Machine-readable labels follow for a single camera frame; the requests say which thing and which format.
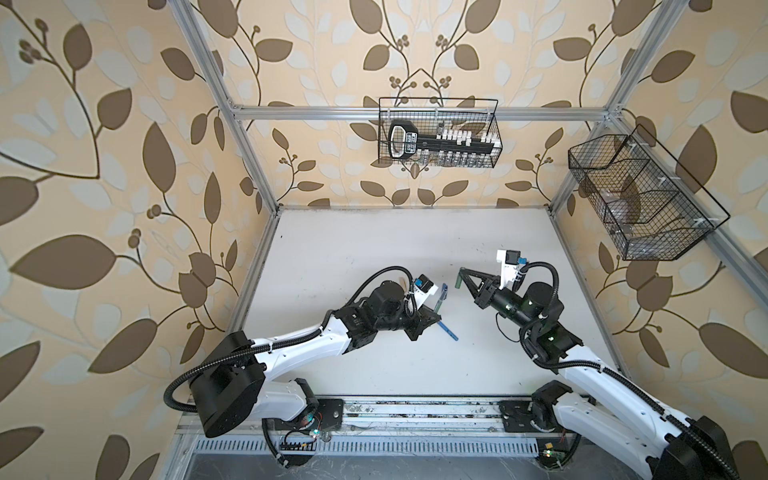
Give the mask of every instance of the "wire basket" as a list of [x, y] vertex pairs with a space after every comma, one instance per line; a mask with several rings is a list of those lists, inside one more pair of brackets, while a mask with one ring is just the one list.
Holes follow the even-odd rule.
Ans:
[[[379, 166], [495, 167], [504, 147], [496, 121], [498, 100], [435, 100], [379, 99]], [[454, 102], [455, 107], [442, 106]]]
[[[652, 146], [670, 157], [675, 174], [657, 164]], [[572, 147], [568, 168], [623, 260], [676, 260], [730, 218], [642, 125], [630, 135], [603, 135]], [[717, 214], [704, 213], [697, 200], [706, 200]]]

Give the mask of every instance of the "robotic arm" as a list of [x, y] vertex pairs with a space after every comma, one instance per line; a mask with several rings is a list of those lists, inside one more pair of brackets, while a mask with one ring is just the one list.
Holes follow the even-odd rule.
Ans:
[[[385, 280], [368, 297], [356, 300], [378, 275], [401, 270], [409, 279], [406, 293]], [[341, 308], [329, 310], [315, 326], [268, 339], [247, 339], [242, 331], [224, 337], [202, 365], [184, 373], [166, 389], [172, 409], [196, 412], [206, 437], [229, 432], [245, 419], [280, 419], [294, 428], [313, 421], [319, 406], [304, 379], [275, 378], [317, 359], [344, 355], [371, 343], [381, 330], [405, 330], [416, 341], [440, 320], [424, 305], [437, 286], [424, 275], [415, 281], [408, 270], [391, 266], [371, 276]], [[174, 390], [190, 382], [194, 405], [173, 398]]]
[[[528, 263], [515, 250], [499, 250], [502, 274], [460, 269], [463, 282], [482, 309], [492, 306], [520, 327], [520, 344], [535, 365], [559, 373], [601, 406], [553, 380], [531, 396], [532, 425], [541, 431], [565, 427], [582, 434], [645, 480], [738, 479], [725, 432], [706, 416], [688, 418], [655, 399], [620, 373], [559, 322], [557, 270]], [[552, 273], [552, 284], [534, 282], [518, 295], [534, 266]]]

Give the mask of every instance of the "gray floor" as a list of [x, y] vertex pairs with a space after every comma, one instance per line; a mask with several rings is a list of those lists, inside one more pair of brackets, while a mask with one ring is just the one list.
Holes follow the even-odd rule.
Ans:
[[624, 464], [582, 441], [560, 472], [542, 470], [533, 460], [461, 457], [318, 456], [306, 465], [281, 468], [268, 455], [195, 455], [185, 480], [639, 480]]

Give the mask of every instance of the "black wire basket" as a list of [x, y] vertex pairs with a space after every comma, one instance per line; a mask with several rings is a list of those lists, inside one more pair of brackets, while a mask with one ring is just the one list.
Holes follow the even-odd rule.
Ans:
[[380, 98], [379, 166], [495, 167], [504, 148], [497, 106], [487, 98]]
[[[649, 153], [655, 146], [669, 156], [673, 174]], [[603, 135], [572, 147], [568, 168], [623, 260], [676, 260], [730, 218], [642, 125], [629, 135]], [[717, 212], [705, 213], [702, 202]]]

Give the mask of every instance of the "table surface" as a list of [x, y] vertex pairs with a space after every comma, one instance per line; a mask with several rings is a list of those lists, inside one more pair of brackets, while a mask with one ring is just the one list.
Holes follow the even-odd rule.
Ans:
[[[306, 379], [317, 395], [526, 395], [555, 376], [539, 369], [517, 343], [499, 333], [495, 311], [480, 310], [466, 287], [454, 288], [461, 266], [498, 274], [496, 250], [520, 250], [560, 274], [561, 323], [606, 363], [615, 366], [600, 327], [545, 210], [287, 210], [283, 212], [243, 330], [249, 338], [312, 326], [341, 307], [359, 285], [385, 266], [400, 265], [449, 286], [439, 312], [458, 337], [429, 327], [416, 342], [402, 331], [380, 332], [346, 355], [312, 362], [283, 380]], [[398, 281], [400, 272], [382, 275]], [[534, 268], [532, 281], [551, 282]], [[430, 296], [434, 306], [439, 295]], [[507, 336], [517, 327], [499, 320]]]

